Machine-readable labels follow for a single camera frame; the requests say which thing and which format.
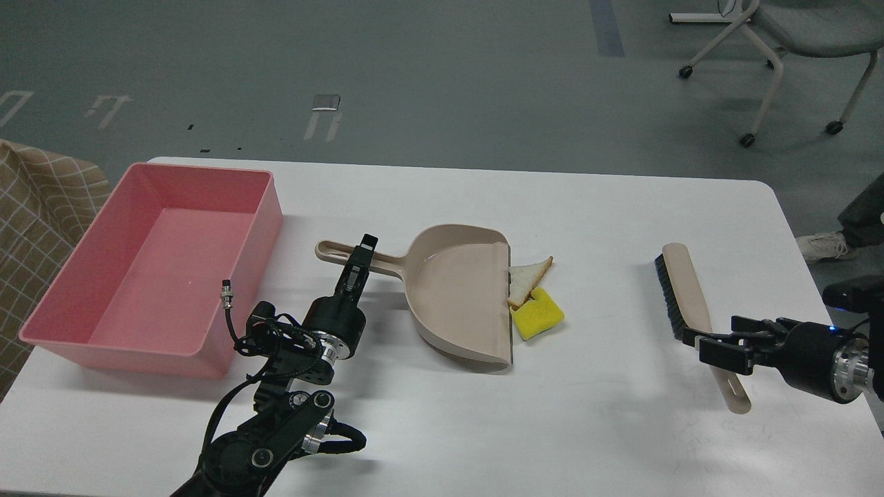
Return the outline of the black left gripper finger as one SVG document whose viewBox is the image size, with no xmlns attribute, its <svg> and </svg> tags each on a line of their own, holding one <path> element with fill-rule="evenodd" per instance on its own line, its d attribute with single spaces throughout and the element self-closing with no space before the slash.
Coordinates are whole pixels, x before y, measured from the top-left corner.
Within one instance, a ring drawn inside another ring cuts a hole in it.
<svg viewBox="0 0 884 497">
<path fill-rule="evenodd" d="M 353 299 L 354 296 L 354 283 L 352 282 L 353 271 L 354 271 L 354 255 L 356 253 L 351 253 L 345 261 L 343 265 L 343 270 L 341 271 L 340 277 L 338 278 L 338 282 L 335 286 L 335 296 L 342 297 L 344 299 Z"/>
<path fill-rule="evenodd" d="M 349 258 L 349 298 L 351 301 L 360 301 L 363 290 L 367 284 L 370 267 L 375 255 L 378 238 L 366 233 Z"/>
</svg>

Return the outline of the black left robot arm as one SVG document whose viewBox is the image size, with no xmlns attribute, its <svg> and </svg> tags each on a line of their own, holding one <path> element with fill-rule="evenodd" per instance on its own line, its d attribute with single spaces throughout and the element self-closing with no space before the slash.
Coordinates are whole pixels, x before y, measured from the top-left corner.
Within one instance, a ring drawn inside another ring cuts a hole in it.
<svg viewBox="0 0 884 497">
<path fill-rule="evenodd" d="M 336 400 L 326 386 L 335 362 L 350 358 L 362 339 L 366 317 L 358 304 L 377 244 L 375 236 L 363 236 L 334 293 L 316 299 L 303 321 L 261 301 L 238 335 L 233 284 L 223 280 L 220 299 L 234 350 L 265 364 L 219 400 L 195 471 L 175 495 L 265 496 L 292 460 L 365 447 L 362 432 L 335 419 Z"/>
</svg>

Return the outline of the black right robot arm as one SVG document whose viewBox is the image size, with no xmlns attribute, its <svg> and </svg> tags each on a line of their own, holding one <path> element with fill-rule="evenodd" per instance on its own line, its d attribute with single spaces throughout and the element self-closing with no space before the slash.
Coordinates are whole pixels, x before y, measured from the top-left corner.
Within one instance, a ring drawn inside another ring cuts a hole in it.
<svg viewBox="0 0 884 497">
<path fill-rule="evenodd" d="M 882 397 L 881 275 L 865 275 L 829 285 L 824 305 L 867 315 L 869 329 L 799 322 L 795 319 L 731 318 L 731 333 L 708 333 L 682 325 L 673 334 L 697 347 L 703 364 L 749 376 L 757 366 L 774 368 L 792 388 L 839 404 L 862 392 Z"/>
</svg>

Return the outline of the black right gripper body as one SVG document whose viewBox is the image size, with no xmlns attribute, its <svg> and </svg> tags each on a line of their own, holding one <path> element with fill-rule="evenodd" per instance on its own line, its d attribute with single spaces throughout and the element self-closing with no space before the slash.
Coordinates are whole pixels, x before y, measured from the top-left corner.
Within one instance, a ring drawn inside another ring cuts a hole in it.
<svg viewBox="0 0 884 497">
<path fill-rule="evenodd" d="M 790 387 L 849 404 L 870 390 L 870 340 L 834 325 L 800 322 L 779 349 L 777 370 Z"/>
</svg>

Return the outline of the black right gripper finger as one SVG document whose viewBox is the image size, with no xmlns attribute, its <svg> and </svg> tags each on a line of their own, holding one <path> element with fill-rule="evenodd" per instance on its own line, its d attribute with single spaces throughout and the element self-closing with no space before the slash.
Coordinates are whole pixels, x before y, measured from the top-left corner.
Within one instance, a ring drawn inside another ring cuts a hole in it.
<svg viewBox="0 0 884 497">
<path fill-rule="evenodd" d="M 751 319 L 741 315 L 733 315 L 731 318 L 733 334 L 745 335 L 749 339 L 786 339 L 799 324 L 799 321 L 789 318 Z"/>
<path fill-rule="evenodd" d="M 748 376 L 756 366 L 773 367 L 773 357 L 785 342 L 785 329 L 760 327 L 720 334 L 687 328 L 682 331 L 682 342 L 698 350 L 703 364 Z"/>
</svg>

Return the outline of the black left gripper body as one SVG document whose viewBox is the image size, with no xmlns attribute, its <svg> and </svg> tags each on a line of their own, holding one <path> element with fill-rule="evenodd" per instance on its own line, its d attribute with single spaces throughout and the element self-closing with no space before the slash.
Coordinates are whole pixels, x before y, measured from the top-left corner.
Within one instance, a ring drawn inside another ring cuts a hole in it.
<svg viewBox="0 0 884 497">
<path fill-rule="evenodd" d="M 323 296 L 310 306 L 302 326 L 306 330 L 334 336 L 347 349 L 339 358 L 350 359 L 356 352 L 366 325 L 366 317 L 359 308 L 359 299 L 348 296 Z"/>
</svg>

